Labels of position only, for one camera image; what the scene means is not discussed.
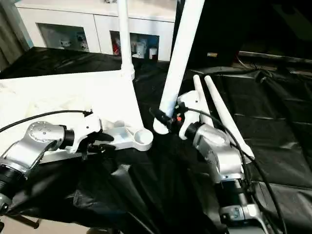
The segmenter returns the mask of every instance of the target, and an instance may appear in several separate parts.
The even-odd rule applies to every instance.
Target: white pole
[[[121,44],[121,69],[126,73],[132,73],[134,79],[134,68],[131,56],[131,43],[128,25],[128,6],[127,0],[118,0],[118,17],[119,17],[119,35]]]
[[[176,99],[183,80],[186,64],[190,56],[192,44],[205,0],[186,0],[175,47],[167,74],[166,84],[162,93],[159,109],[171,117]],[[168,129],[154,119],[154,130],[159,134],[167,134]]]
[[[221,122],[223,123],[224,126],[226,126],[233,133],[234,137],[238,141],[242,150],[245,151],[249,156],[254,158],[254,154],[251,148],[246,144],[242,135],[240,134],[228,108],[226,107],[226,105],[224,104],[222,100],[222,97],[220,96],[219,91],[215,87],[213,80],[211,79],[210,76],[206,76],[205,81],[209,89],[210,95],[214,101],[216,110],[218,111],[218,114],[220,116]]]
[[[195,86],[195,90],[198,91],[198,94],[199,94],[199,105],[200,105],[200,108],[202,111],[206,112],[207,114],[210,115],[210,111],[209,111],[209,108],[208,108],[208,104],[207,104],[207,101],[206,101],[206,97],[205,97],[205,93],[204,93],[204,90],[203,90],[203,86],[201,85],[201,82],[200,82],[200,78],[199,78],[199,75],[195,75],[193,76],[193,80],[194,80],[194,86]],[[200,119],[203,123],[206,123],[210,126],[214,126],[214,123],[213,123],[213,120],[205,115],[202,115],[200,114]]]

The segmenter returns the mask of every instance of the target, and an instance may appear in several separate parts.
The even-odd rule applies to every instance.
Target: circular hole
[[[142,129],[136,132],[135,141],[140,144],[149,144],[153,141],[153,134],[147,129]]]

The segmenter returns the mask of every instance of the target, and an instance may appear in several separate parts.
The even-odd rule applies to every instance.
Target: black cloth
[[[169,64],[133,63],[142,120],[153,131],[148,110],[159,106]],[[120,65],[120,58],[103,54],[33,48],[0,78],[108,71]],[[194,74],[186,71],[181,94],[194,89]],[[211,76],[271,183],[289,233],[311,232],[312,81],[268,71],[214,70]],[[126,149],[85,162],[74,158],[40,165],[14,197],[10,214],[114,227],[125,234],[214,233],[211,220],[219,226],[218,206],[208,176],[201,173],[205,164],[197,156],[190,142],[154,133],[146,152]],[[249,168],[260,202],[276,221],[262,179],[252,165]]]

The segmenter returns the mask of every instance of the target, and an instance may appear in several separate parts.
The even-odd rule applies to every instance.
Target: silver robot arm
[[[200,110],[196,91],[190,91],[177,100],[179,106]],[[201,153],[214,183],[221,222],[230,234],[268,234],[259,207],[244,190],[245,176],[239,151],[231,146],[229,136],[208,124],[199,122],[199,113],[182,111],[172,118],[161,110],[150,109],[151,114],[170,132],[188,139]]]
[[[98,133],[97,136],[101,134],[101,138],[107,141],[114,140],[101,132],[100,120],[94,114],[85,117],[72,130],[45,121],[32,123],[24,137],[0,156],[0,214],[8,211],[13,196],[39,165],[45,152],[66,149],[74,154],[82,140],[92,133]]]

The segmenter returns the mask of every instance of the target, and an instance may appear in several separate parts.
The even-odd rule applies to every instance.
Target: white cabinet
[[[112,32],[119,31],[118,17],[96,15],[95,21],[101,52],[112,55]],[[156,36],[158,60],[170,60],[174,23],[144,19],[129,19],[128,22],[131,34]]]
[[[116,3],[21,0],[15,5],[34,46],[114,54],[113,44],[119,31]],[[151,49],[156,53],[153,58],[169,61],[176,0],[128,0],[128,15],[134,44],[149,43],[144,47],[145,58]]]
[[[18,10],[34,46],[59,48],[64,43],[65,49],[100,53],[93,15],[29,8]]]

